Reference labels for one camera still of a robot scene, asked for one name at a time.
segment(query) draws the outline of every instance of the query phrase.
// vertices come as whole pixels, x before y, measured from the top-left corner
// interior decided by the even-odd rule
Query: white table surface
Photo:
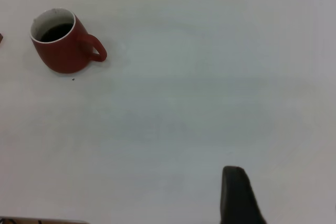
[[[52,7],[108,60],[50,71]],[[238,165],[269,223],[335,223],[336,0],[0,0],[0,33],[0,215],[216,224]]]

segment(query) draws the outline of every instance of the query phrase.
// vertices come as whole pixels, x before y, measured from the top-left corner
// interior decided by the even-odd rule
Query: coffee
[[[72,29],[73,24],[61,24],[49,29],[41,37],[41,42],[52,42],[64,37]]]

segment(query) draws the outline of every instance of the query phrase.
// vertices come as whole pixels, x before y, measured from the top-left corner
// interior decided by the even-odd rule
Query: mug handle
[[[89,54],[90,60],[99,61],[99,62],[106,60],[107,52],[104,46],[100,43],[100,41],[95,36],[91,34],[82,34],[78,36],[77,41],[90,44],[98,51],[99,54],[96,54],[94,52],[91,52]]]

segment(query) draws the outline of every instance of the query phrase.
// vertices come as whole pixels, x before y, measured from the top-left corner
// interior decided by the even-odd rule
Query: mug
[[[71,27],[64,36],[54,41],[41,41],[48,31],[63,24]],[[31,26],[30,38],[39,56],[55,72],[74,73],[85,68],[92,60],[104,61],[107,57],[101,42],[88,34],[78,17],[69,10],[47,10],[35,18]]]

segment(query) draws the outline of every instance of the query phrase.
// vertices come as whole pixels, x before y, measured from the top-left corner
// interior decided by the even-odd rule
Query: mug rim
[[[35,38],[33,37],[33,35],[32,35],[32,31],[31,31],[31,30],[32,30],[33,25],[34,25],[34,23],[36,22],[36,20],[37,20],[38,18],[40,18],[40,17],[41,17],[43,14],[45,14],[46,12],[49,12],[49,11],[51,11],[51,10],[60,10],[60,9],[61,9],[61,10],[66,10],[67,12],[70,12],[70,13],[72,14],[72,17],[74,18],[74,21],[73,21],[73,25],[72,25],[71,30],[68,31],[68,33],[65,34],[63,37],[61,37],[61,38],[59,38],[59,39],[57,39],[57,40],[54,40],[54,41],[50,41],[50,42],[42,42],[42,41],[39,41],[39,40],[35,39]],[[30,35],[30,38],[31,38],[33,41],[37,42],[37,43],[41,43],[41,44],[52,44],[52,43],[58,42],[58,41],[64,39],[65,37],[67,37],[67,36],[72,32],[72,30],[74,29],[75,24],[76,24],[76,16],[75,16],[75,14],[74,14],[72,11],[70,11],[70,10],[68,10],[68,9],[65,9],[65,8],[62,8],[62,7],[52,8],[52,9],[49,9],[49,10],[45,10],[44,12],[42,12],[40,15],[38,15],[36,18],[33,19],[33,23],[32,23],[32,25],[30,26],[29,35]]]

